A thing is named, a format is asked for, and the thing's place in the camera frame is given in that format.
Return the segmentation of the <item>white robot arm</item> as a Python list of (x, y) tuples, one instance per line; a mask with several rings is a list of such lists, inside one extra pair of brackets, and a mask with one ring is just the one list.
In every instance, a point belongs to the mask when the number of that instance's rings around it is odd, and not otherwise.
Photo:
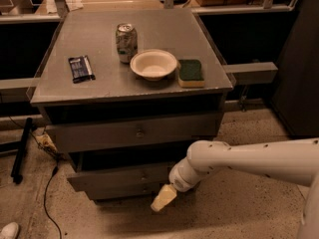
[(180, 192), (204, 178), (230, 168), (307, 186), (297, 239), (319, 239), (319, 141), (316, 138), (231, 146), (224, 141), (199, 140), (170, 171), (151, 209), (159, 212)]

